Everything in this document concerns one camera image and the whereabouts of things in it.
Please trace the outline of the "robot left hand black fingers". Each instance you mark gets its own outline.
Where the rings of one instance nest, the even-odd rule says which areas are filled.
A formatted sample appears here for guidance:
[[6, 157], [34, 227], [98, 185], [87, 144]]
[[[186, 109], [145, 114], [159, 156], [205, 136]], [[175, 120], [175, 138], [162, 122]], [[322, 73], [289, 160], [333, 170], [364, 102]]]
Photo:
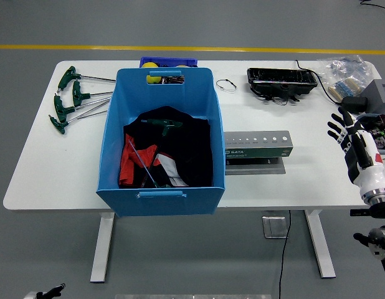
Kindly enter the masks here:
[[62, 291], [65, 288], [66, 284], [61, 283], [56, 287], [50, 289], [47, 292], [29, 292], [24, 296], [24, 299], [53, 299], [62, 296]]

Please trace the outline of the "robot right hand white shell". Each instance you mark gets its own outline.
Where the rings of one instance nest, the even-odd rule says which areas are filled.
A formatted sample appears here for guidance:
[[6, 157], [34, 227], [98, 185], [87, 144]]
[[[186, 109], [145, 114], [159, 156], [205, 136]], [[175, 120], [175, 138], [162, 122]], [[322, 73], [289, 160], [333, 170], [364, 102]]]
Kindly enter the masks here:
[[372, 135], [342, 107], [331, 117], [328, 135], [343, 150], [349, 180], [359, 187], [363, 202], [373, 206], [377, 201], [385, 201], [384, 165]]

